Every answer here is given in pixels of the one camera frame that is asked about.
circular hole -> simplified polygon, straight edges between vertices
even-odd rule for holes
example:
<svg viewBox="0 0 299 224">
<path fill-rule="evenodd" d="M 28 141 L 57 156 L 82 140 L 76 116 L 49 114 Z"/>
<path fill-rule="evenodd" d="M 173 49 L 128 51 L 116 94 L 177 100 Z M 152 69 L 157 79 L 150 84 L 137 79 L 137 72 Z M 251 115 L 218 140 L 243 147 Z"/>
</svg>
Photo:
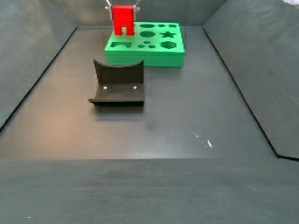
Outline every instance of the circular hole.
<svg viewBox="0 0 299 224">
<path fill-rule="evenodd" d="M 140 27 L 142 27 L 142 28 L 153 28 L 154 25 L 153 24 L 140 24 Z"/>
<path fill-rule="evenodd" d="M 141 31 L 140 36 L 144 38 L 150 38 L 154 35 L 152 31 Z"/>
</svg>

hexagonal hole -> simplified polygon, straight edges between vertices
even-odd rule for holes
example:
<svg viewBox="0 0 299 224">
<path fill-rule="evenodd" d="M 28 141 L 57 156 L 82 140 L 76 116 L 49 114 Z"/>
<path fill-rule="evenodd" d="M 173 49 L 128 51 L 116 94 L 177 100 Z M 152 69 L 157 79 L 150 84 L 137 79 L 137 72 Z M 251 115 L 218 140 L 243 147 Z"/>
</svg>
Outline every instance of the hexagonal hole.
<svg viewBox="0 0 299 224">
<path fill-rule="evenodd" d="M 166 48 L 166 49 L 172 49 L 172 48 L 176 47 L 176 44 L 174 44 L 172 41 L 164 41 L 164 42 L 161 43 L 161 47 L 162 47 L 162 48 Z"/>
</svg>

hole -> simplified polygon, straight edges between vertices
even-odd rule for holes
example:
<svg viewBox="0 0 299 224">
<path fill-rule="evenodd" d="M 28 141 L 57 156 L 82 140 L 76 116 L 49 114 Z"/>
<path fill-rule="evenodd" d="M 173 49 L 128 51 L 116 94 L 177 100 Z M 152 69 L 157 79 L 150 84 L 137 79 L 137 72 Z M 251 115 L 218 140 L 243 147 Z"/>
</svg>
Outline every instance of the hole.
<svg viewBox="0 0 299 224">
<path fill-rule="evenodd" d="M 162 34 L 162 38 L 173 38 L 173 35 L 174 35 L 174 33 L 170 33 L 168 31 L 160 34 Z"/>
<path fill-rule="evenodd" d="M 153 25 L 153 24 L 140 24 L 140 27 L 144 27 L 144 28 L 153 28 L 154 25 Z"/>
<path fill-rule="evenodd" d="M 172 49 L 172 48 L 176 47 L 176 44 L 174 44 L 172 41 L 164 41 L 164 42 L 161 43 L 161 47 L 162 47 L 162 48 L 166 48 L 166 49 Z"/>
<path fill-rule="evenodd" d="M 150 38 L 154 35 L 152 31 L 141 31 L 140 36 L 144 38 Z"/>
<path fill-rule="evenodd" d="M 130 47 L 132 43 L 130 42 L 112 42 L 110 47 L 116 46 L 125 46 L 126 48 Z"/>
</svg>

white speck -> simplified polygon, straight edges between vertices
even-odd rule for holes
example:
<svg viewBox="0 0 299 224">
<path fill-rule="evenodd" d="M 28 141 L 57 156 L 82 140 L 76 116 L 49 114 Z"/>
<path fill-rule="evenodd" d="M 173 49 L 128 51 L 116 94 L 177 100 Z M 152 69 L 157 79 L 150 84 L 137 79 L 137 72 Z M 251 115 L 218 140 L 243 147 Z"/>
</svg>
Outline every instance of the white speck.
<svg viewBox="0 0 299 224">
<path fill-rule="evenodd" d="M 212 145 L 210 145 L 210 141 L 208 140 L 208 145 L 209 145 L 209 147 L 212 148 Z"/>
</svg>

gray floor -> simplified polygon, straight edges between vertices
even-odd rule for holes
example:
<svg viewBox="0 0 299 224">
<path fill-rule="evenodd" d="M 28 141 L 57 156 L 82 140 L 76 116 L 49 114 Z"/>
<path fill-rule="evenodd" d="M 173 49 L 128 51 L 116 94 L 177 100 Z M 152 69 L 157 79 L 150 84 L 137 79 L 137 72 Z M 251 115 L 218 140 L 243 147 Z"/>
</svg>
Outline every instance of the gray floor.
<svg viewBox="0 0 299 224">
<path fill-rule="evenodd" d="M 5 224 L 295 224 L 299 165 L 279 160 L 1 161 Z"/>
<path fill-rule="evenodd" d="M 297 223 L 297 162 L 275 158 L 201 28 L 182 69 L 145 69 L 144 109 L 88 103 L 108 33 L 76 31 L 0 133 L 1 222 Z"/>
<path fill-rule="evenodd" d="M 109 33 L 76 30 L 0 134 L 0 158 L 273 158 L 200 27 L 181 28 L 182 68 L 145 68 L 144 107 L 94 108 Z"/>
</svg>

